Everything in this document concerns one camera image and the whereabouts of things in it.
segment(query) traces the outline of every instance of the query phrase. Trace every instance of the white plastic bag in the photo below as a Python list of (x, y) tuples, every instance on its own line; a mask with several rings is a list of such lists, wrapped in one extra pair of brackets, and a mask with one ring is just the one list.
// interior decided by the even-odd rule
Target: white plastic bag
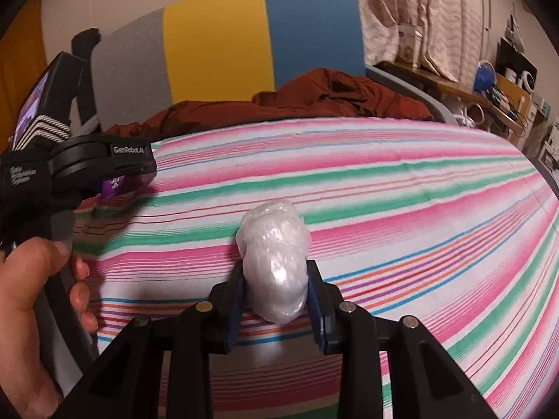
[(248, 211), (236, 240), (253, 311), (276, 324), (298, 317), (307, 300), (311, 236), (295, 207), (275, 200)]

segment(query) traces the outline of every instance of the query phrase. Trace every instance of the white logo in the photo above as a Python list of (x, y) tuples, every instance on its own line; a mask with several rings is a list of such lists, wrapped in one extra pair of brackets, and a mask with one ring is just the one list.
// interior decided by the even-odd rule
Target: white logo
[(137, 154), (137, 153), (143, 153), (144, 152), (144, 148), (143, 147), (139, 147), (139, 148), (130, 148), (128, 146), (125, 146), (124, 148), (119, 148), (118, 146), (115, 146), (113, 149), (113, 152), (115, 154), (122, 154), (122, 153), (127, 153), (127, 154)]
[(27, 183), (37, 170), (24, 170), (23, 167), (10, 167), (9, 174), (12, 186), (17, 186), (21, 183)]

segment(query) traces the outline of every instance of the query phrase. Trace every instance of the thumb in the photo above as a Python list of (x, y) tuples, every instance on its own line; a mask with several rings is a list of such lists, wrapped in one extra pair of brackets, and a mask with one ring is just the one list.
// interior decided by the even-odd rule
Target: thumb
[(49, 276), (68, 261), (70, 251), (62, 242), (32, 238), (25, 241), (0, 266), (0, 289), (12, 309), (30, 310)]

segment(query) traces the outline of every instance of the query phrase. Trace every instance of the hand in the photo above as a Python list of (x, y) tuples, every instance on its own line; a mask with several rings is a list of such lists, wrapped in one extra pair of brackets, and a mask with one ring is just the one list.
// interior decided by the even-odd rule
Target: hand
[[(24, 242), (5, 260), (0, 256), (0, 385), (23, 419), (44, 419), (61, 400), (39, 359), (33, 305), (47, 278), (60, 271), (68, 256), (63, 243), (41, 238)], [(72, 271), (78, 283), (72, 287), (71, 302), (92, 332), (97, 320), (87, 311), (89, 291), (83, 283), (89, 267), (75, 258)]]

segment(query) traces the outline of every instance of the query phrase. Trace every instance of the finger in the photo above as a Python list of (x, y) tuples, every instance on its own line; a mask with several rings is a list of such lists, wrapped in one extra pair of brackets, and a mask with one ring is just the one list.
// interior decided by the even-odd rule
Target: finger
[(25, 241), (7, 257), (0, 270), (3, 296), (18, 309), (31, 309), (48, 277), (60, 271), (69, 255), (62, 242), (37, 237)]
[(76, 282), (84, 281), (89, 276), (89, 266), (79, 255), (72, 257), (72, 276)]
[(89, 288), (79, 282), (70, 289), (70, 304), (78, 313), (83, 313), (89, 305)]
[(95, 332), (99, 328), (99, 322), (91, 312), (82, 313), (82, 326), (87, 332)]

